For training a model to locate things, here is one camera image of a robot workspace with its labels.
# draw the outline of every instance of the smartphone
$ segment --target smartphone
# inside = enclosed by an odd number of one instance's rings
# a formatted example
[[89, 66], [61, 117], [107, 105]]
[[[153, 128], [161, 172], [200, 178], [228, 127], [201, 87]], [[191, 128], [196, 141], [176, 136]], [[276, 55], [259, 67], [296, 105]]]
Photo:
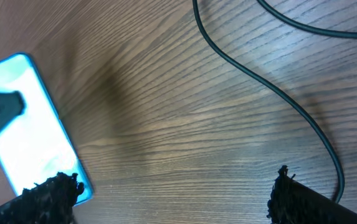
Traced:
[[0, 131], [0, 164], [15, 194], [32, 189], [58, 172], [78, 173], [84, 193], [77, 204], [90, 200], [93, 188], [74, 147], [58, 118], [51, 98], [27, 54], [15, 54], [0, 62], [0, 93], [18, 91], [26, 105]]

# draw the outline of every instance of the cord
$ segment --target cord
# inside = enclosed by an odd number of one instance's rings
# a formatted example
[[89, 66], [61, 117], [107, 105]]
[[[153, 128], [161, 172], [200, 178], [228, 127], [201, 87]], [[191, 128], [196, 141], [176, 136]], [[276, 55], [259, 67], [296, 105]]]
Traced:
[[329, 36], [329, 37], [357, 39], [357, 32], [345, 32], [345, 31], [321, 29], [321, 28], [312, 27], [312, 26], [309, 26], [306, 24], [302, 24], [302, 23], [297, 22], [291, 18], [288, 18], [285, 15], [283, 15], [282, 13], [278, 12], [271, 5], [269, 5], [267, 2], [265, 2], [265, 0], [257, 0], [257, 1], [265, 10], [267, 10], [269, 13], [271, 13], [277, 19], [279, 19], [282, 22], [284, 22], [288, 25], [291, 25], [292, 27], [295, 27], [297, 29], [307, 31], [312, 34], [325, 35], [325, 36]]
[[224, 60], [229, 62], [231, 65], [235, 66], [238, 68], [240, 71], [244, 72], [246, 75], [254, 78], [261, 84], [265, 85], [267, 88], [272, 90], [274, 93], [276, 93], [278, 96], [280, 96], [282, 99], [284, 99], [288, 104], [290, 104], [297, 112], [303, 116], [303, 118], [311, 125], [311, 127], [314, 129], [316, 134], [320, 137], [322, 143], [326, 147], [326, 150], [329, 152], [330, 157], [332, 158], [332, 161], [335, 165], [337, 176], [338, 176], [338, 188], [337, 191], [335, 192], [335, 195], [333, 197], [333, 201], [338, 203], [340, 201], [341, 196], [343, 195], [343, 191], [345, 190], [345, 175], [343, 172], [343, 168], [340, 164], [339, 158], [335, 153], [335, 150], [333, 149], [333, 146], [329, 142], [329, 139], [325, 135], [325, 133], [321, 130], [317, 122], [305, 111], [298, 103], [296, 103], [295, 100], [293, 100], [290, 96], [288, 96], [284, 91], [282, 91], [280, 88], [275, 86], [274, 84], [270, 83], [268, 80], [265, 78], [261, 77], [260, 75], [256, 74], [252, 70], [246, 68], [245, 66], [241, 65], [239, 62], [235, 61], [233, 58], [225, 54], [209, 37], [207, 34], [206, 30], [203, 27], [202, 21], [201, 21], [201, 16], [199, 14], [199, 9], [198, 9], [198, 1], [193, 0], [193, 11], [195, 14], [195, 20], [196, 23], [198, 24], [199, 30], [201, 34], [203, 35], [204, 39], [206, 42], [210, 45], [210, 47], [218, 54], [220, 55]]

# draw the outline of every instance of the brown wooden tabletop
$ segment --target brown wooden tabletop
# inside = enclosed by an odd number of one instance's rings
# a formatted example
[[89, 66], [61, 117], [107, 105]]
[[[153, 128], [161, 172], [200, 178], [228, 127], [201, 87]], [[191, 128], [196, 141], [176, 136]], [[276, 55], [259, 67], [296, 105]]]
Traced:
[[[271, 0], [312, 26], [357, 31], [357, 1]], [[296, 99], [343, 163], [357, 212], [357, 40], [296, 30], [256, 0], [199, 3], [206, 30]], [[28, 52], [95, 186], [78, 223], [269, 223], [281, 165], [331, 197], [308, 123], [207, 45], [190, 0], [0, 0], [0, 59]], [[13, 198], [0, 168], [0, 204]]]

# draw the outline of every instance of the black cable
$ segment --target black cable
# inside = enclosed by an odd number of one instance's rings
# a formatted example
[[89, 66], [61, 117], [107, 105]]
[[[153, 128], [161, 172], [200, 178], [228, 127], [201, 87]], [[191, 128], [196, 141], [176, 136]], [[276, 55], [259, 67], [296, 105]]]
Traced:
[[288, 104], [290, 104], [295, 110], [297, 110], [300, 115], [303, 116], [303, 118], [311, 125], [311, 127], [314, 129], [316, 134], [320, 137], [322, 143], [325, 145], [326, 150], [329, 152], [330, 157], [332, 158], [332, 161], [335, 165], [336, 172], [338, 175], [338, 188], [337, 191], [335, 192], [335, 195], [333, 197], [333, 200], [338, 203], [340, 201], [341, 196], [343, 195], [343, 191], [345, 190], [345, 175], [343, 172], [343, 168], [340, 164], [339, 158], [335, 153], [335, 150], [333, 149], [333, 146], [330, 144], [329, 139], [325, 135], [325, 133], [321, 130], [317, 122], [314, 121], [314, 119], [305, 111], [298, 103], [296, 103], [295, 100], [293, 100], [290, 96], [288, 96], [285, 92], [283, 92], [280, 88], [276, 87], [274, 84], [270, 83], [268, 80], [265, 78], [261, 77], [260, 75], [256, 74], [252, 70], [246, 68], [245, 66], [241, 65], [239, 62], [235, 61], [233, 58], [225, 54], [209, 37], [207, 34], [206, 30], [203, 27], [202, 21], [201, 21], [201, 16], [199, 15], [199, 9], [198, 9], [198, 1], [193, 0], [193, 11], [195, 14], [195, 20], [196, 23], [198, 24], [199, 30], [201, 34], [203, 35], [204, 39], [207, 41], [207, 43], [210, 45], [210, 47], [218, 54], [220, 55], [223, 59], [225, 59], [227, 62], [229, 62], [231, 65], [235, 66], [238, 68], [240, 71], [246, 73], [248, 76], [254, 78], [255, 80], [259, 81], [261, 84], [265, 85], [267, 88], [272, 90], [274, 93], [278, 94], [282, 99], [284, 99]]
[[257, 0], [257, 1], [265, 10], [267, 10], [269, 13], [271, 13], [277, 19], [279, 19], [282, 22], [284, 22], [288, 25], [291, 25], [292, 27], [295, 27], [297, 29], [307, 31], [312, 34], [325, 35], [325, 36], [329, 36], [329, 37], [357, 39], [357, 32], [345, 32], [345, 31], [321, 29], [321, 28], [312, 27], [312, 26], [309, 26], [306, 24], [302, 24], [300, 22], [297, 22], [291, 18], [284, 16], [282, 13], [275, 10], [271, 5], [266, 3], [265, 0]]

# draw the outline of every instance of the blue-edged screen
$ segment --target blue-edged screen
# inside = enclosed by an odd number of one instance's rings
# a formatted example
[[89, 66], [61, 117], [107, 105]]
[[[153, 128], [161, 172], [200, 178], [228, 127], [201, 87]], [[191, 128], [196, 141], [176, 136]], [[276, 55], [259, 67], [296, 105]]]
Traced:
[[0, 92], [19, 91], [26, 107], [0, 132], [0, 163], [16, 195], [57, 172], [78, 173], [85, 190], [77, 203], [92, 197], [90, 183], [50, 98], [28, 56], [0, 62]]

